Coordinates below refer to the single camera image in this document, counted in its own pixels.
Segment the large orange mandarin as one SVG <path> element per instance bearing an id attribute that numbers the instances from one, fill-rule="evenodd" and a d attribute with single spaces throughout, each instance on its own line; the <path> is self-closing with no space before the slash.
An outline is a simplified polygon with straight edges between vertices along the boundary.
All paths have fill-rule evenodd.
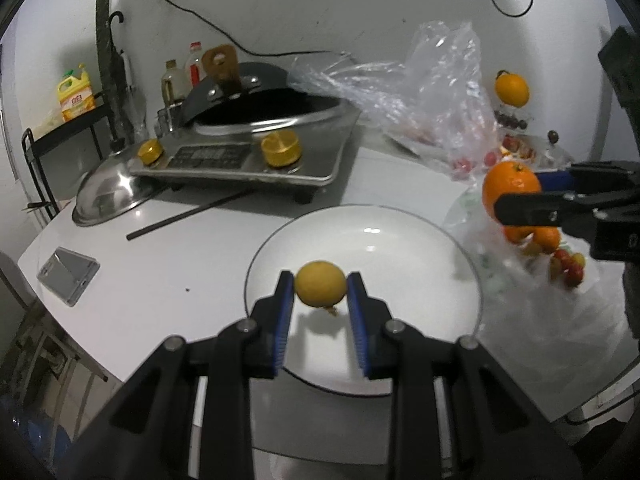
<path id="1" fill-rule="evenodd" d="M 541 184 L 533 172 L 521 162 L 498 162 L 485 176 L 482 186 L 482 202 L 492 220 L 497 220 L 495 203 L 503 194 L 539 193 Z"/>

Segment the red cherry tomato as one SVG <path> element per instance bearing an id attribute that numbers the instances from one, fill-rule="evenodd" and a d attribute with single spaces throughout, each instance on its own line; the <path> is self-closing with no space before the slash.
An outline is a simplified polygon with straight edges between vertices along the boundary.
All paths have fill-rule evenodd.
<path id="1" fill-rule="evenodd" d="M 553 254 L 552 257 L 555 258 L 556 260 L 559 260 L 560 263 L 565 264 L 568 262 L 572 261 L 572 255 L 565 249 L 557 249 Z"/>
<path id="2" fill-rule="evenodd" d="M 584 280 L 585 269 L 579 264 L 572 264 L 564 273 L 564 284 L 569 288 L 576 288 Z"/>

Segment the steel lid with brown knob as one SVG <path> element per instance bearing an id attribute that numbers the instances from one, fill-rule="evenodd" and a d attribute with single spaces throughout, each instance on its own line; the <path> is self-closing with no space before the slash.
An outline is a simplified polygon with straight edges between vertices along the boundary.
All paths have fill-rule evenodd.
<path id="1" fill-rule="evenodd" d="M 518 160 L 534 169 L 551 170 L 570 166 L 574 158 L 559 144 L 542 136 L 508 131 L 502 138 L 500 152 L 504 158 Z"/>

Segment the white round plate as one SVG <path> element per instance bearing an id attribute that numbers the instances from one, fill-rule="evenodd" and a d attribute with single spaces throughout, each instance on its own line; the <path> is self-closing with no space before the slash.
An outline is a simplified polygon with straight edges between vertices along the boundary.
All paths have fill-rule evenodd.
<path id="1" fill-rule="evenodd" d="M 394 208 L 324 208 L 288 222 L 260 246 L 248 268 L 248 308 L 274 292 L 281 272 L 327 261 L 360 273 L 370 296 L 427 336 L 454 342 L 476 334 L 483 310 L 480 279 L 468 255 L 439 226 Z M 347 304 L 335 313 L 294 302 L 285 371 L 342 396 L 387 396 L 390 382 L 360 370 Z"/>

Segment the orange fruit decoration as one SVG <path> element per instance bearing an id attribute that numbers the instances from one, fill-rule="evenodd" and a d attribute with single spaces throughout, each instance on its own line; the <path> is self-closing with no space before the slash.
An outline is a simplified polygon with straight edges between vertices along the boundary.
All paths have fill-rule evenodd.
<path id="1" fill-rule="evenodd" d="M 495 92 L 503 104 L 521 108 L 530 98 L 529 86 L 525 78 L 519 74 L 500 70 L 495 80 Z"/>

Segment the black chopstick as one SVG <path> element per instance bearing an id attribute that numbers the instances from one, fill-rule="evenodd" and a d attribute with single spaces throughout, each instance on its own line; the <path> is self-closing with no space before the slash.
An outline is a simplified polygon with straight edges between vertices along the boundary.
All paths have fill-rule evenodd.
<path id="1" fill-rule="evenodd" d="M 232 202 L 235 202 L 236 200 L 242 200 L 242 198 L 251 196 L 253 193 L 254 193 L 253 190 L 242 190 L 240 192 L 236 192 L 229 196 L 218 198 L 218 200 L 213 200 L 208 204 L 197 206 L 188 211 L 182 212 L 181 214 L 175 214 L 172 217 L 160 220 L 159 222 L 155 222 L 150 224 L 149 226 L 145 226 L 144 228 L 135 230 L 134 232 L 131 232 L 126 235 L 126 240 L 128 240 L 128 242 L 131 242 L 132 240 L 136 240 L 137 238 L 151 234 L 157 230 L 166 228 L 166 226 L 171 226 L 172 224 L 175 224 L 182 220 L 186 220 L 187 218 L 191 218 L 193 216 L 196 216 L 197 214 L 201 214 L 202 212 L 208 211 L 209 209 L 228 205 Z"/>

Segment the printed flat plastic bag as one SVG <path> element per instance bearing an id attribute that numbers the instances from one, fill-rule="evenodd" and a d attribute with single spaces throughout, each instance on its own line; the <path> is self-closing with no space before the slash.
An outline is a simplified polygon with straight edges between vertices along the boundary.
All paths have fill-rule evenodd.
<path id="1" fill-rule="evenodd" d="M 576 288 L 550 280 L 548 256 L 527 257 L 510 244 L 476 186 L 454 201 L 444 227 L 480 277 L 478 338 L 548 419 L 578 408 L 638 363 L 622 264 L 587 260 Z"/>

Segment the clear crumpled plastic bag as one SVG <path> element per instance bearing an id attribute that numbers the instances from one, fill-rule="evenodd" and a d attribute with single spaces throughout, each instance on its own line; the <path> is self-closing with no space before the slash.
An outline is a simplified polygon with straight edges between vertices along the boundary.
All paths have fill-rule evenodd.
<path id="1" fill-rule="evenodd" d="M 500 160 L 494 109 L 483 86 L 480 38 L 469 22 L 422 24 L 405 61 L 357 64 L 347 56 L 296 58 L 288 85 L 343 99 L 366 125 L 456 180 Z"/>

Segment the silver induction cooker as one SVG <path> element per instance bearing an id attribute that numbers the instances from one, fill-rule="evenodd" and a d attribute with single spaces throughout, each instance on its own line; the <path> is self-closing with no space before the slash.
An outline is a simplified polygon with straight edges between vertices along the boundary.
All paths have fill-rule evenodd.
<path id="1" fill-rule="evenodd" d="M 207 184 L 229 181 L 273 188 L 295 188 L 303 202 L 332 184 L 340 172 L 344 149 L 359 112 L 344 100 L 317 96 L 318 110 L 308 114 L 260 120 L 245 125 L 179 128 L 160 138 L 163 153 L 145 165 L 131 157 L 130 171 L 167 183 Z M 283 169 L 269 166 L 260 144 L 270 133 L 292 131 L 302 157 Z"/>

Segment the silver smartphone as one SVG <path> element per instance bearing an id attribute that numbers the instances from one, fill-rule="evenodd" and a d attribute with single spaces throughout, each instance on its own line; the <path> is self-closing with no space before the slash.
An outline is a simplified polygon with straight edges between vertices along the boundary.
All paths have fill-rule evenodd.
<path id="1" fill-rule="evenodd" d="M 58 247 L 43 263 L 37 278 L 67 307 L 75 307 L 93 278 L 100 270 L 95 258 Z"/>

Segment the dark oil bottle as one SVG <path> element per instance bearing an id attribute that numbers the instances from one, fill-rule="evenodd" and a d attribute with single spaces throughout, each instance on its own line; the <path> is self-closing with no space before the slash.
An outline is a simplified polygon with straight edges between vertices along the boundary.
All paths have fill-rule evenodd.
<path id="1" fill-rule="evenodd" d="M 165 73 L 160 80 L 162 97 L 166 106 L 183 102 L 189 95 L 191 87 L 182 68 L 177 66 L 175 60 L 165 63 Z"/>

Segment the black umbrella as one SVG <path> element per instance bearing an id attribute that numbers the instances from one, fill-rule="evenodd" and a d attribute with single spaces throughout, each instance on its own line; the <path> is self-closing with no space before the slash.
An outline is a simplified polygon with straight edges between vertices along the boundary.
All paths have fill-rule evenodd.
<path id="1" fill-rule="evenodd" d="M 127 112 L 126 103 L 128 98 L 127 81 L 125 61 L 119 50 L 116 48 L 114 41 L 112 25 L 114 21 L 118 21 L 119 24 L 124 22 L 124 14 L 122 11 L 112 12 L 107 19 L 107 32 L 108 32 L 108 47 L 110 48 L 110 75 L 112 80 L 112 87 L 115 92 L 115 105 L 114 113 L 119 117 L 119 125 L 122 126 L 123 136 L 129 144 L 134 143 L 134 125 L 131 123 Z"/>

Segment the red cap sauce bottle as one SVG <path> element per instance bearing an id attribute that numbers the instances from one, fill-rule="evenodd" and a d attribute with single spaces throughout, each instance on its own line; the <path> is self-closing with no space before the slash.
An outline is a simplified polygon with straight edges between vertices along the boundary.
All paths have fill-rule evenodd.
<path id="1" fill-rule="evenodd" d="M 206 71 L 202 63 L 202 55 L 202 44 L 199 41 L 192 42 L 192 44 L 190 44 L 189 56 L 186 59 L 186 66 L 184 66 L 186 78 L 188 78 L 192 88 L 195 88 L 206 77 Z"/>

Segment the black metal rack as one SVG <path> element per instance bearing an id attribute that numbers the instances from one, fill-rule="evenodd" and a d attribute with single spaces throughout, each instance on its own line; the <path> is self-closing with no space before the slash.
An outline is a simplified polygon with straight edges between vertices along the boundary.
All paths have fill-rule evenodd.
<path id="1" fill-rule="evenodd" d="M 96 94 L 96 108 L 54 127 L 40 138 L 31 128 L 21 137 L 21 148 L 35 198 L 28 212 L 39 212 L 45 222 L 61 211 L 61 203 L 73 198 L 79 181 L 106 156 L 116 139 L 113 113 L 103 92 Z"/>

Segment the yellow detergent bottle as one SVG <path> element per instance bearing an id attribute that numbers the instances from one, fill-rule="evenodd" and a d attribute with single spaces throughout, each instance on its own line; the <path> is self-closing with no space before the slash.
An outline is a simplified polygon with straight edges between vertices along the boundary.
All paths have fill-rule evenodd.
<path id="1" fill-rule="evenodd" d="M 79 75 L 76 75 L 74 70 L 69 70 L 56 86 L 63 122 L 70 122 L 96 108 L 96 99 L 85 64 L 80 63 L 78 70 Z"/>

